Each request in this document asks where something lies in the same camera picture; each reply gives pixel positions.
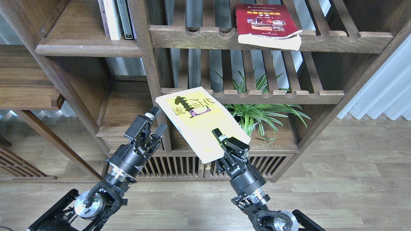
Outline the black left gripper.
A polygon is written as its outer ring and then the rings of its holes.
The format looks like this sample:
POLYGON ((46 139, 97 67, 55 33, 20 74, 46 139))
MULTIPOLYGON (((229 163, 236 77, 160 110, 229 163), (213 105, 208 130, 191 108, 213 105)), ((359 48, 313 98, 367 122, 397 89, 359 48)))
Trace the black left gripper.
POLYGON ((144 116, 139 115, 128 128, 125 137, 130 140, 126 145, 120 145, 114 155, 108 160, 113 167, 106 174, 106 180, 119 187, 121 184, 136 183, 135 178, 147 161, 161 144, 161 137, 167 130, 167 124, 160 124, 153 134, 150 128, 161 108, 153 107, 144 116))

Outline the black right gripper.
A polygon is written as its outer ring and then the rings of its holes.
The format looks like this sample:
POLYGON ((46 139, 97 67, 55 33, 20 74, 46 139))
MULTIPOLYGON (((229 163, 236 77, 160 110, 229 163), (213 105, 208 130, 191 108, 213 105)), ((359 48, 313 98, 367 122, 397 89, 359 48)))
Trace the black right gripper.
POLYGON ((212 133, 224 151, 224 156, 216 162, 217 171, 225 172, 231 178, 230 185, 237 194, 233 200, 260 201, 265 198, 262 187, 266 180, 249 163, 249 146, 234 137, 228 138, 219 128, 212 130, 212 133))

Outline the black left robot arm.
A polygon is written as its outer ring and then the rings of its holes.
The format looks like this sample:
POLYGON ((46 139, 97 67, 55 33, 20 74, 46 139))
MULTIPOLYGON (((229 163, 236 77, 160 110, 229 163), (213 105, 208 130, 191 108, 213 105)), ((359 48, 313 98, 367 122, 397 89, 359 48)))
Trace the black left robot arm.
POLYGON ((101 230, 109 217, 127 205, 123 196, 129 185, 136 183, 136 177, 160 146, 166 124, 160 124, 150 133, 153 120, 160 112, 160 108, 153 107, 145 115, 137 116, 125 132, 129 143, 120 145, 107 160, 112 166, 111 172, 89 191, 70 190, 30 225, 28 231, 74 231, 72 222, 77 217, 90 221, 85 231, 101 230))

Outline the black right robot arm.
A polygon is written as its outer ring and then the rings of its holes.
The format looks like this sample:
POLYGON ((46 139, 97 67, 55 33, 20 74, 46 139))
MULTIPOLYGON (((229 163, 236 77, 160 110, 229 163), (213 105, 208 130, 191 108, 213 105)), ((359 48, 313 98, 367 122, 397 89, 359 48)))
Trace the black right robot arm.
POLYGON ((231 202, 248 216, 256 231, 322 231, 323 228, 299 210, 270 210, 270 200, 262 187, 266 183, 260 171, 249 163, 249 146, 242 141, 223 135, 219 129, 212 131, 224 155, 217 159, 217 171, 226 172, 230 185, 236 192, 231 202))

